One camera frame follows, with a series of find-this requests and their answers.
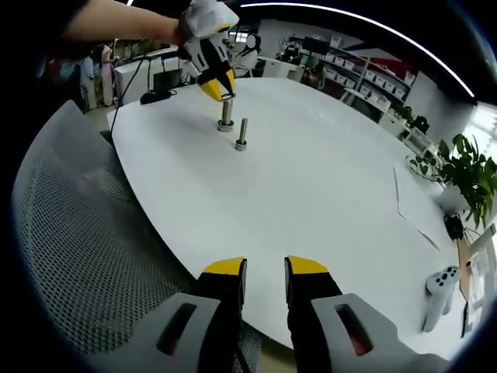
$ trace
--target ceiling light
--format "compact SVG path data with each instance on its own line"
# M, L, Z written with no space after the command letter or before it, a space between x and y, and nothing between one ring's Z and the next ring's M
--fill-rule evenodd
M433 54L432 52L428 51L426 48L424 48L424 46L422 46L421 44L419 43L416 43L413 39L410 39L408 38L406 35L404 35L403 33L399 33L397 30L394 30L392 29L391 27L388 27L388 26L385 26L377 21L374 21L372 19L369 19L367 17L364 17L364 16L359 16L358 14L354 14L354 13L351 13L351 12L347 12L345 10L340 10L340 9L335 9L335 8L329 8L328 6L321 6L321 5L311 5L311 4L299 4L299 3L293 3L293 2L260 2L260 3L254 3L254 4L244 4L244 5L241 5L242 8L251 8L251 7L254 7L254 6L275 6L275 5L282 5L282 6L300 6L300 7L303 7L303 8L313 8L313 9L319 9L319 10L326 10L326 11L329 11L329 12L335 12L335 13L340 13L340 14L343 14L345 16L351 16L351 17L354 17L354 18L357 18L357 19L360 19L362 21L365 21L365 22L369 22L369 23L372 23L374 24L375 26L378 26L378 27L381 27L382 29L384 30L387 30L391 33L394 33L395 35L397 35L398 37L401 37L402 39L404 39L405 41L409 42L410 44L414 45L415 47L417 47L418 49L420 49L421 51L423 51L425 54L427 54L429 57L431 57L437 64L439 64L440 66L442 66L449 74L451 74L453 76L454 79L457 80L457 82L459 84L461 84L461 86L464 88L464 90L467 92L467 94L471 97L474 97L474 93L469 89L469 87L462 81L461 78L459 78L459 76L457 76L457 74L452 71L451 68L449 68L449 66L447 66L442 60L440 60L435 54Z

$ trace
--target gray chair back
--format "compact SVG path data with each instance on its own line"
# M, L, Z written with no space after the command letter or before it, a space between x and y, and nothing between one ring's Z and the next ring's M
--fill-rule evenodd
M83 357L122 346L138 320L194 281L151 227L114 148L73 102L27 152L12 217L39 304ZM252 370L260 344L245 324L241 345Z

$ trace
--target paper sheet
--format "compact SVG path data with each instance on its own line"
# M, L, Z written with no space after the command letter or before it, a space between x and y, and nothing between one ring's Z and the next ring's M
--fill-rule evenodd
M404 166L394 166L394 175L398 213L440 251L450 239L443 223L442 210Z

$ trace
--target human arm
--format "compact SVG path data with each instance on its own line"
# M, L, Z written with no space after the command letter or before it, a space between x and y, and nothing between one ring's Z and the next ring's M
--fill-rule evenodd
M107 46L103 47L102 51L102 63L103 64L113 64L114 61L116 60L115 58L110 58L110 48Z
M69 40L155 39L182 43L178 20L114 0L88 0L68 24L63 37Z

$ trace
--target window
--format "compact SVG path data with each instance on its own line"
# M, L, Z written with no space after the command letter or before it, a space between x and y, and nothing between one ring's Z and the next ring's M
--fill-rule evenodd
M497 107L479 103L464 136L478 143L480 153L497 161Z
M249 37L249 33L230 33L230 37L234 37L237 43L245 43L247 37Z

